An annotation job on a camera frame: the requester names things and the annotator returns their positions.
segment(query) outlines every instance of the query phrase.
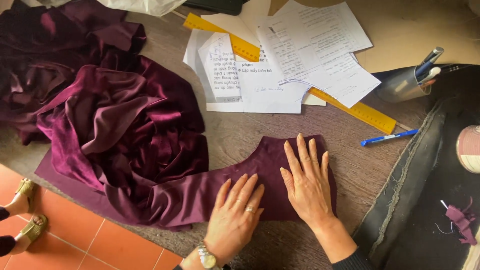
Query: wristwatch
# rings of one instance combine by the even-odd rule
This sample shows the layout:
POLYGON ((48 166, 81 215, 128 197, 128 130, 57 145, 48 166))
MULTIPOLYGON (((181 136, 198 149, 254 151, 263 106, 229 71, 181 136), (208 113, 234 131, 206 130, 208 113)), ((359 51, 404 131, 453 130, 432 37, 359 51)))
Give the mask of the wristwatch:
POLYGON ((205 246, 203 241, 198 244, 198 254, 200 255, 200 261, 202 262, 202 266, 205 269, 222 270, 216 265, 215 256, 212 253, 208 252, 207 247, 205 246))

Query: pen holder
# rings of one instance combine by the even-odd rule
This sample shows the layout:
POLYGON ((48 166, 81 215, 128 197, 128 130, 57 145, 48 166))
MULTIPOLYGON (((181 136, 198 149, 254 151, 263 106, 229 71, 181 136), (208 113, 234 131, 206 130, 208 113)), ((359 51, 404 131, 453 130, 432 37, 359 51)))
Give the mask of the pen holder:
POLYGON ((432 86, 424 88, 418 86, 415 68, 402 69, 387 77, 375 90, 378 97, 391 103, 397 103, 429 95, 432 86))

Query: ring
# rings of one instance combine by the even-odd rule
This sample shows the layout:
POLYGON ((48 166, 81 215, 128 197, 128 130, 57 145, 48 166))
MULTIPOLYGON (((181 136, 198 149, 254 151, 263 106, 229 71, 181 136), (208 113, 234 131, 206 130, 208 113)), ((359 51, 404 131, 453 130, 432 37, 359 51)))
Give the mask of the ring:
POLYGON ((247 207, 245 207, 245 211, 254 213, 254 211, 253 211, 253 206, 247 206, 247 207))

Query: woman's left hand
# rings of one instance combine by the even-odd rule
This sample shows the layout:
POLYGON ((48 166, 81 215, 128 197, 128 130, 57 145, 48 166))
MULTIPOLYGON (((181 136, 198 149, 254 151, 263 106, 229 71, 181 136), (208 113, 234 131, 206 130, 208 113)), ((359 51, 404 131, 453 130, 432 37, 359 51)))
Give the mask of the woman's left hand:
MULTIPOLYGON (((228 193, 231 184, 231 180, 228 179, 220 187, 216 196, 204 244, 207 250, 215 255, 219 267, 230 262, 250 242, 253 231, 257 227, 260 215, 264 210, 258 209, 258 205, 265 190, 264 185, 261 184, 253 191, 257 180, 257 174, 250 178, 244 174, 228 193)), ((184 267, 186 264, 193 263, 189 261, 189 258, 196 257, 195 253, 198 254, 198 251, 194 250, 184 260, 181 264, 183 269, 187 269, 184 267)))

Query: yellow ruler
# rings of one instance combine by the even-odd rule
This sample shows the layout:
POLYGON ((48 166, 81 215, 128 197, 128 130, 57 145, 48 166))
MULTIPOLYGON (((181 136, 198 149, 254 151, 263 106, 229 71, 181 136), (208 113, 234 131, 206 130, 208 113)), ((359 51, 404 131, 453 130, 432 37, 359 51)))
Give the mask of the yellow ruler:
POLYGON ((361 102, 357 102, 355 105, 352 106, 352 108, 349 109, 346 106, 342 105, 342 103, 338 102, 338 100, 333 98, 331 95, 320 91, 317 88, 312 87, 310 88, 310 90, 308 90, 308 92, 387 134, 391 134, 393 129, 395 128, 395 119, 390 118, 385 114, 361 102))
MULTIPOLYGON (((183 26, 189 29, 200 29, 219 33, 229 33, 222 28, 206 21, 195 14, 188 14, 183 26)), ((247 59, 250 62, 258 62, 260 58, 260 48, 249 43, 236 35, 230 34, 230 42, 232 43, 232 50, 238 56, 247 59)))

